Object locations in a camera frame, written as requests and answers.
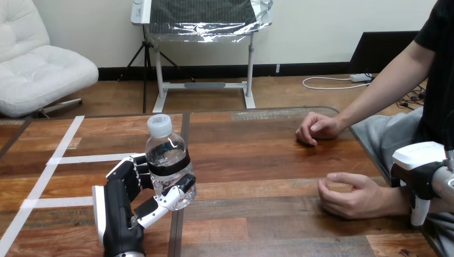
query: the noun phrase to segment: finger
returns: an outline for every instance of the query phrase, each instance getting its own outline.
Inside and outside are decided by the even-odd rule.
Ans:
[[[340,206],[335,205],[333,203],[322,202],[322,208],[329,213],[332,213],[337,216],[344,217],[343,211]]]
[[[368,185],[369,182],[372,180],[361,174],[352,174],[352,173],[330,173],[327,175],[327,178],[330,181],[344,183],[354,186],[355,188],[364,188]]]
[[[318,122],[311,126],[311,131],[317,132],[319,130],[322,130],[324,127],[326,127],[327,122],[328,122],[327,119],[319,120]]]
[[[303,138],[303,142],[304,143],[308,143],[310,145],[313,145],[313,146],[316,146],[317,145],[317,141],[315,139],[312,138],[310,132],[309,132],[309,128],[307,126],[301,126],[301,136]]]
[[[344,206],[352,198],[351,193],[339,193],[328,188],[326,182],[321,179],[318,181],[319,196],[322,201]]]
[[[317,141],[315,141],[312,138],[311,133],[309,132],[309,127],[314,125],[316,122],[317,122],[316,114],[310,112],[301,123],[300,130],[303,138],[305,139],[304,142],[310,145],[317,145]]]
[[[306,140],[302,137],[301,130],[299,128],[296,131],[296,136],[297,136],[298,141],[303,142],[303,143],[306,142]]]

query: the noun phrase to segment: black monitor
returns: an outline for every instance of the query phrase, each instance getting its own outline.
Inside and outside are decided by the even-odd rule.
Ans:
[[[364,32],[350,60],[350,73],[379,73],[419,31]]]

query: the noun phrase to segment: black t-shirt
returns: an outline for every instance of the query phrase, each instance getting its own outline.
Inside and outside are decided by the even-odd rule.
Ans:
[[[420,126],[429,140],[443,143],[441,129],[446,116],[454,109],[453,0],[438,0],[415,42],[436,52],[429,71]]]

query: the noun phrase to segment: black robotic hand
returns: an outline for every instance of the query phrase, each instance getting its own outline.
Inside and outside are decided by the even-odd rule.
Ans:
[[[187,174],[173,186],[131,211],[143,188],[153,188],[145,154],[124,158],[106,176],[107,184],[93,186],[95,221],[104,257],[143,257],[143,231],[164,216],[195,184]]]

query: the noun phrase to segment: person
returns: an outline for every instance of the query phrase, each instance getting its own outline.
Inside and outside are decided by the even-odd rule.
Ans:
[[[373,116],[395,103],[428,78],[424,108],[409,114]],[[454,109],[454,1],[438,0],[421,31],[373,80],[368,88],[336,117],[309,113],[296,131],[299,141],[316,146],[317,139],[330,139],[352,126],[376,159],[383,174],[390,177],[395,150],[412,143],[442,142],[441,128]],[[326,180],[318,181],[323,208],[350,219],[376,218],[410,213],[407,187],[380,187],[367,176],[331,173],[328,180],[350,184],[351,193],[331,191]],[[453,211],[441,199],[434,199],[428,218],[435,224],[438,249],[454,253]]]

